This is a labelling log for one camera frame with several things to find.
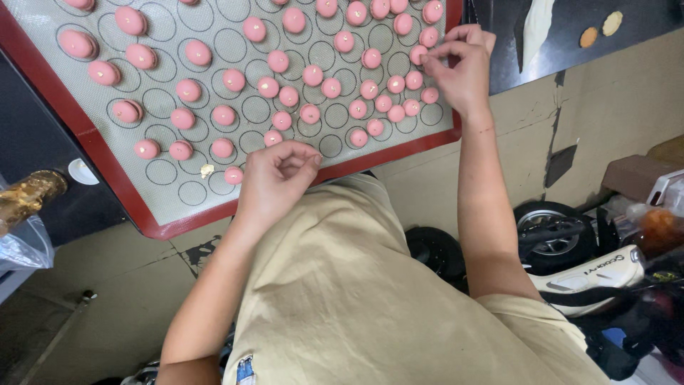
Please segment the red mat border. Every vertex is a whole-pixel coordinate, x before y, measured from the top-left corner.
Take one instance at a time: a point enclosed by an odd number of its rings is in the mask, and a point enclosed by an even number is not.
[[[447,30],[449,30],[460,22],[463,9],[462,0],[447,0],[446,8]],[[237,200],[160,226],[140,194],[133,187],[131,180],[114,157],[104,138],[95,128],[95,124],[81,109],[76,99],[63,85],[60,78],[1,1],[0,25],[2,25],[0,28],[0,48],[23,72],[27,80],[76,136],[143,235],[167,240],[235,213]],[[453,122],[455,127],[451,130],[326,167],[319,172],[314,184],[326,179],[364,171],[371,167],[455,142],[461,137],[460,116],[455,111],[453,111]]]

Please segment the floor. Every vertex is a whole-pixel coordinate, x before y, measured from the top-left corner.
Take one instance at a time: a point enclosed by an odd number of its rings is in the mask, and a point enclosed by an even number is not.
[[[684,29],[492,97],[512,205],[542,197],[583,205],[600,193],[610,161],[684,134],[683,47]],[[573,167],[544,188],[550,154],[575,144]],[[458,235],[459,155],[457,142],[373,169],[404,226]],[[62,247],[55,268],[35,273],[22,289],[57,301],[87,288],[98,297],[33,383],[91,384],[158,358],[170,319],[228,224],[166,242],[124,224]]]

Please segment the shirt sleeve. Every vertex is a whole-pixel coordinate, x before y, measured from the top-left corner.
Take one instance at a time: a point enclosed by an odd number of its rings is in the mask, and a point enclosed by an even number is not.
[[[584,334],[555,308],[512,295],[485,295],[477,302],[497,317],[566,384],[609,384],[587,356]]]

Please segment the person's left hand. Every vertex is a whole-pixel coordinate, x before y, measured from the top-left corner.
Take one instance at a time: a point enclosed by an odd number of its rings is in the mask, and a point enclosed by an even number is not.
[[[299,201],[321,159],[313,147],[296,140],[248,154],[235,220],[263,235]]]

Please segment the beige t-shirt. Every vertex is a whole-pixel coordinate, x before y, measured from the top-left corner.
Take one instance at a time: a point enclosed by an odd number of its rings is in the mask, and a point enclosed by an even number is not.
[[[256,384],[608,384],[552,307],[477,301],[409,256],[380,182],[307,193],[263,238],[224,384],[252,357]]]

